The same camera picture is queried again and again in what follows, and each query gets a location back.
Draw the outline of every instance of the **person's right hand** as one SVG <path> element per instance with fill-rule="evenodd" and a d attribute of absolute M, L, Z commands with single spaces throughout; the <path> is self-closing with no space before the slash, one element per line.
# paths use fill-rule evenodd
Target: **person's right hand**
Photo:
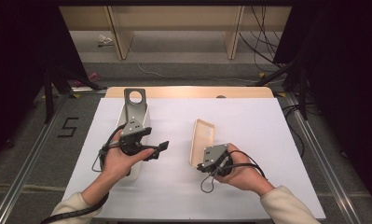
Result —
<path fill-rule="evenodd" d="M 233 163 L 251 163 L 247 156 L 243 155 L 237 147 L 232 144 L 228 144 L 227 151 L 230 154 Z M 254 167 L 251 166 L 240 166 L 232 168 L 229 175 L 221 176 L 216 175 L 214 177 L 218 182 L 225 183 L 234 186 L 238 189 L 251 190 L 257 193 L 259 196 L 270 192 L 275 189 L 268 180 L 262 176 Z"/>

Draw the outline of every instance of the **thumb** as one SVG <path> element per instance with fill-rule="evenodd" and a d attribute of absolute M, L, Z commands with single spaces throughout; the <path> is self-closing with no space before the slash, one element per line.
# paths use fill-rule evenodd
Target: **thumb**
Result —
<path fill-rule="evenodd" d="M 142 150 L 138 154 L 135 154 L 135 155 L 132 156 L 133 162 L 136 163 L 138 161 L 142 161 L 145 158 L 151 156 L 153 153 L 154 153 L 153 148 L 148 148 L 148 149 Z"/>

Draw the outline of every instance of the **table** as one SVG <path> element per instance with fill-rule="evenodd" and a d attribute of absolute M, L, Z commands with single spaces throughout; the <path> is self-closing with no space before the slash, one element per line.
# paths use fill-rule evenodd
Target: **table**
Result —
<path fill-rule="evenodd" d="M 206 174 L 188 163 L 195 119 L 214 123 L 215 144 L 230 141 L 237 145 L 259 163 L 273 185 L 285 185 L 317 218 L 325 218 L 279 104 L 268 88 L 145 89 L 153 128 L 147 144 L 169 140 L 169 147 L 157 161 L 144 162 L 134 182 L 116 184 L 96 218 L 128 221 L 269 219 L 259 197 L 252 192 L 218 183 L 210 194 L 200 190 L 200 182 Z M 122 98 L 115 97 L 121 97 L 122 91 L 123 88 L 110 88 L 106 98 L 101 100 L 64 199 L 81 191 L 98 175 L 90 167 L 98 149 L 115 129 L 124 104 Z M 214 99 L 217 95 L 227 99 Z"/>

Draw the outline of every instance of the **floor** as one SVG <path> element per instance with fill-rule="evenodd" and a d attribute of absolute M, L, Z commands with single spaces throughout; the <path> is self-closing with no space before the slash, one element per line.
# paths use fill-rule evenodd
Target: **floor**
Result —
<path fill-rule="evenodd" d="M 87 72 L 89 74 L 97 72 L 100 79 L 95 82 L 102 86 L 245 86 L 258 81 L 260 75 L 268 75 L 277 69 L 261 57 L 255 57 L 241 39 L 236 58 L 228 60 L 224 40 L 219 32 L 136 32 L 131 52 L 123 61 L 118 60 L 113 46 L 98 47 L 99 35 L 111 37 L 110 32 L 72 32 Z M 268 34 L 274 45 L 279 42 L 276 35 L 280 37 L 280 34 Z M 250 33 L 242 33 L 242 36 L 255 46 L 255 38 Z M 270 57 L 266 45 L 259 43 L 257 49 L 266 57 Z M 272 81 L 269 87 L 275 92 L 281 92 L 283 78 Z M 287 92 L 285 95 L 287 97 L 277 97 L 282 107 L 290 104 L 290 95 L 293 94 Z M 15 146 L 0 151 L 1 204 L 11 189 L 10 186 L 19 179 L 23 164 L 30 158 L 29 153 L 34 151 L 37 145 L 42 146 L 21 185 L 17 200 L 8 209 L 10 213 L 5 217 L 7 223 L 38 223 L 42 218 L 49 216 L 53 207 L 61 201 L 95 109 L 103 97 L 104 92 L 55 98 L 58 111 L 55 122 L 48 130 L 47 138 L 44 138 L 43 142 L 38 142 L 42 139 L 41 131 L 47 126 L 44 125 L 43 92 L 36 96 L 35 108 L 30 109 L 12 137 Z M 299 150 L 302 150 L 302 144 L 305 145 L 302 160 L 327 216 L 322 223 L 372 223 L 372 197 L 351 164 L 339 153 L 340 146 L 316 105 L 308 107 L 308 118 L 308 124 L 338 182 L 351 199 L 358 218 L 354 222 L 349 222 L 346 214 L 340 210 L 338 199 L 327 184 L 326 176 L 295 113 L 289 116 L 288 122 L 302 139 L 300 141 L 294 134 Z M 65 122 L 69 127 L 76 127 L 72 137 L 60 137 L 71 135 L 70 130 L 62 128 Z"/>

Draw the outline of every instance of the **white sleeve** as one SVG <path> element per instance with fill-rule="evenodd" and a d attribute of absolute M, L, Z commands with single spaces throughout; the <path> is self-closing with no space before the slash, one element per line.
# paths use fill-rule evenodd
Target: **white sleeve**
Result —
<path fill-rule="evenodd" d="M 263 195 L 261 204 L 276 224 L 319 223 L 309 208 L 285 186 Z"/>
<path fill-rule="evenodd" d="M 81 210 L 84 208 L 90 207 L 86 202 L 84 201 L 83 197 L 81 196 L 81 193 L 75 193 L 73 194 L 69 199 L 66 199 L 55 206 L 54 210 L 52 211 L 52 216 L 58 215 L 61 213 L 68 213 L 68 212 L 74 212 L 77 210 Z M 53 222 L 55 224 L 87 224 L 90 223 L 92 218 L 98 215 L 102 211 L 102 208 L 91 212 L 89 214 L 86 214 L 81 217 L 71 217 L 67 219 L 58 220 L 56 222 Z"/>

